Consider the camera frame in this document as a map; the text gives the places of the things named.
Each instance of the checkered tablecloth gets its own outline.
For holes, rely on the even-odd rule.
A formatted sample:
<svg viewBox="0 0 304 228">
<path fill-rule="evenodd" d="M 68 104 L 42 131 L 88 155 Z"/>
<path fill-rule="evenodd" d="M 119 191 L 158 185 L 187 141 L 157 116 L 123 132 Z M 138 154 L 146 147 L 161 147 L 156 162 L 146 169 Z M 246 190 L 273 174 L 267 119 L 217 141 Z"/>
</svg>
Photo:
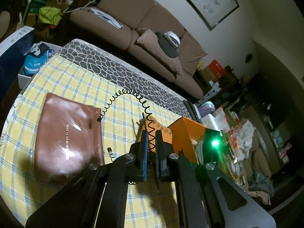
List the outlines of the checkered tablecloth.
<svg viewBox="0 0 304 228">
<path fill-rule="evenodd" d="M 96 74 L 60 57 L 52 57 L 36 74 L 16 105 L 0 150 L 0 194 L 14 216 L 25 225 L 27 218 L 52 197 L 60 186 L 38 183 L 33 164 L 38 121 L 47 92 L 83 104 L 103 108 L 121 88 Z M 168 126 L 180 116 L 148 101 L 153 116 Z M 135 142 L 143 108 L 132 95 L 119 97 L 102 120 L 105 163 L 110 163 L 107 147 L 114 156 L 129 151 Z M 147 181 L 129 186 L 125 227 L 161 228 L 178 226 L 175 189 L 172 183 L 160 184 L 154 174 Z"/>
</svg>

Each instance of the grey patterned tablecloth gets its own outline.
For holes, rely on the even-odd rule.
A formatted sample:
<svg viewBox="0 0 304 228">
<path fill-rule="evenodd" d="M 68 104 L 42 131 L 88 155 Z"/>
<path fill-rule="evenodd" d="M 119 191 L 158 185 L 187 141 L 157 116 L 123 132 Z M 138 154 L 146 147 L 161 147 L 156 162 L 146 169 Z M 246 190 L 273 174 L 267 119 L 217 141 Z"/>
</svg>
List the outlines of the grey patterned tablecloth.
<svg viewBox="0 0 304 228">
<path fill-rule="evenodd" d="M 135 89 L 145 99 L 151 100 L 163 108 L 190 118 L 190 114 L 183 104 L 185 99 L 182 96 L 139 69 L 94 45 L 74 39 L 64 46 L 59 55 L 122 88 Z"/>
</svg>

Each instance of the green led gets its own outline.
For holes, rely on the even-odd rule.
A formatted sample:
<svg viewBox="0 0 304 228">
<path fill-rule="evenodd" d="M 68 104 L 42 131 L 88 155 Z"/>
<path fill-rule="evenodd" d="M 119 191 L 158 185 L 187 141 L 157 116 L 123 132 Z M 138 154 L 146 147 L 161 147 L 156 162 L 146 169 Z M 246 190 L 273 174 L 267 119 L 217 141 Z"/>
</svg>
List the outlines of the green led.
<svg viewBox="0 0 304 228">
<path fill-rule="evenodd" d="M 218 139 L 215 139 L 211 142 L 211 145 L 214 147 L 214 148 L 218 148 L 219 147 L 219 140 Z"/>
</svg>

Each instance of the screw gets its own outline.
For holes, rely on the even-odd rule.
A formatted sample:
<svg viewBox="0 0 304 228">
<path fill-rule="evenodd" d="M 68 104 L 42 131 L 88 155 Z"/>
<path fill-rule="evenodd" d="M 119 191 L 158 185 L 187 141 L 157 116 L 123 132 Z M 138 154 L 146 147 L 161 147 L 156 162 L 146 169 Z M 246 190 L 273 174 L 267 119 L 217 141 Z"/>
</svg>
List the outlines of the screw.
<svg viewBox="0 0 304 228">
<path fill-rule="evenodd" d="M 97 163 L 89 164 L 89 169 L 90 170 L 96 170 L 97 168 L 98 168 L 98 164 Z"/>
<path fill-rule="evenodd" d="M 173 154 L 170 154 L 169 157 L 171 159 L 178 159 L 179 156 L 178 156 L 178 154 L 173 153 Z"/>
<path fill-rule="evenodd" d="M 128 160 L 134 159 L 134 157 L 135 157 L 134 154 L 126 154 L 125 155 L 125 158 L 128 159 Z"/>
<path fill-rule="evenodd" d="M 206 168 L 207 168 L 207 170 L 214 170 L 215 169 L 215 165 L 212 164 L 212 163 L 207 163 L 206 164 Z"/>
</svg>

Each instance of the lime green bag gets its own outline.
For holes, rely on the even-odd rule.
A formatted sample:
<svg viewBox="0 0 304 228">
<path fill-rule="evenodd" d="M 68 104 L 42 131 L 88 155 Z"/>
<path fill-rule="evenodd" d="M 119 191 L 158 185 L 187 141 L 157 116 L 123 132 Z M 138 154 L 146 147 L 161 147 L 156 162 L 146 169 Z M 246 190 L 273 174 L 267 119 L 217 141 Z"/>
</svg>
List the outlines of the lime green bag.
<svg viewBox="0 0 304 228">
<path fill-rule="evenodd" d="M 39 23 L 46 23 L 57 26 L 62 20 L 63 14 L 60 8 L 56 7 L 42 7 L 39 9 L 38 21 Z"/>
</svg>

